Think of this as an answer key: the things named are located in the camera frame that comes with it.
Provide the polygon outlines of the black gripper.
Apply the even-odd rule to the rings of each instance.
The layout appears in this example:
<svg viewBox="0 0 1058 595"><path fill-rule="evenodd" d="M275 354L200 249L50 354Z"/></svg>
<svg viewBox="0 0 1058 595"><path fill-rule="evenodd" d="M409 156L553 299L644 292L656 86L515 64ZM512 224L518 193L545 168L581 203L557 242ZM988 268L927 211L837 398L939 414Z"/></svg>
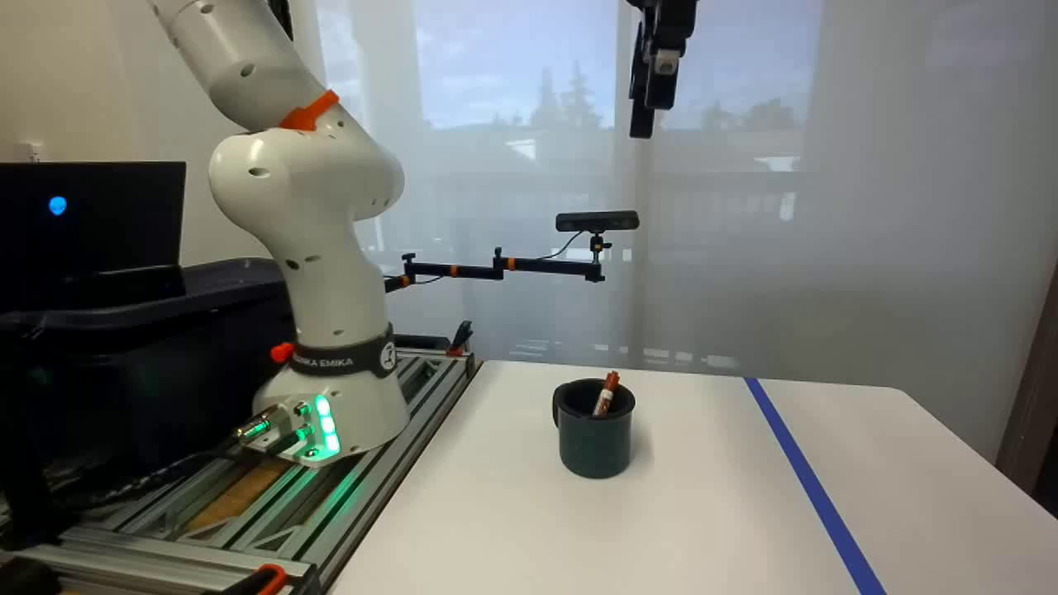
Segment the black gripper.
<svg viewBox="0 0 1058 595"><path fill-rule="evenodd" d="M677 70L695 33L698 0L630 0L640 14L631 57L631 138L651 138L656 109L673 109Z"/></svg>

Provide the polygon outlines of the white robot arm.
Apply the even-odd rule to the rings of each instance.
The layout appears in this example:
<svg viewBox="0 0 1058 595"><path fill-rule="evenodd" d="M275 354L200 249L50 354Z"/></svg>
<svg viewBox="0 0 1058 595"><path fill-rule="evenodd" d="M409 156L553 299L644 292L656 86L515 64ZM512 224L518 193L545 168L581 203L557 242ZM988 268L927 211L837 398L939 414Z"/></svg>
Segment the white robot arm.
<svg viewBox="0 0 1058 595"><path fill-rule="evenodd" d="M397 384L385 277L354 224L404 193L399 161L298 57L266 0L149 0L172 46L222 117L219 209L280 264L294 344L259 389L241 443L300 468L332 468L392 443L409 408Z"/></svg>

